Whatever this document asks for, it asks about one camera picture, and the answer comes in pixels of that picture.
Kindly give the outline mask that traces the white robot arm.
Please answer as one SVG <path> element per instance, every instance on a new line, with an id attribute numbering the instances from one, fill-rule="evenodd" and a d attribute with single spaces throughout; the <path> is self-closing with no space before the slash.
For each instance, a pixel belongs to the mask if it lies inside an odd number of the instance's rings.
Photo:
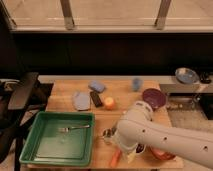
<path id="1" fill-rule="evenodd" d="M 116 124 L 116 145 L 125 153 L 138 144 L 148 145 L 213 169 L 213 134 L 168 127 L 152 119 L 151 106 L 136 101 Z"/>

